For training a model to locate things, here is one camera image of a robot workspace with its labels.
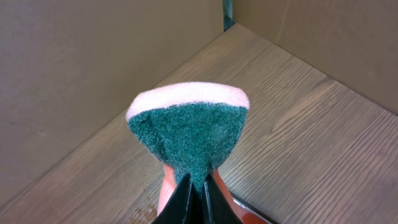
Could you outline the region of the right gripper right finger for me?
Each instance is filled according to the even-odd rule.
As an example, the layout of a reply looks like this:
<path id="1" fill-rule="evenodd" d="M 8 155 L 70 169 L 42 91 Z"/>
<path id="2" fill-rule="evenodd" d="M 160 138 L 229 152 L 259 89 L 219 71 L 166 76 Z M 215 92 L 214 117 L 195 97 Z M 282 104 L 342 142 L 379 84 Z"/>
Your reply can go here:
<path id="1" fill-rule="evenodd" d="M 243 224 L 229 206 L 211 174 L 203 183 L 201 199 L 205 224 Z"/>

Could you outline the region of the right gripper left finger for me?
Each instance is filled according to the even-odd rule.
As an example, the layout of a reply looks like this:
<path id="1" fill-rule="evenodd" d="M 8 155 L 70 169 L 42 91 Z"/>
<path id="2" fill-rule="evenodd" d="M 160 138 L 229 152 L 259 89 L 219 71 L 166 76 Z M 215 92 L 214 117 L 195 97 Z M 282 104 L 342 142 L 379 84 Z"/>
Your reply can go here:
<path id="1" fill-rule="evenodd" d="M 193 198 L 192 191 L 193 184 L 190 174 L 186 174 L 152 224 L 189 224 Z"/>

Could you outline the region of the green and pink sponge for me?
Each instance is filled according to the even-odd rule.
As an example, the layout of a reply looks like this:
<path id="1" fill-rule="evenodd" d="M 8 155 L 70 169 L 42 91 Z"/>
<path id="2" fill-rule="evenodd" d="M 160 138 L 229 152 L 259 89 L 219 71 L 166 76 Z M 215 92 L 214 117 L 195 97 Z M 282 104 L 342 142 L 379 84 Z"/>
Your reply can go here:
<path id="1" fill-rule="evenodd" d="M 209 82 L 175 83 L 136 96 L 126 112 L 128 128 L 164 165 L 158 211 L 183 179 L 190 174 L 199 191 L 212 174 L 228 205 L 233 203 L 218 169 L 239 141 L 249 98 L 237 87 Z"/>

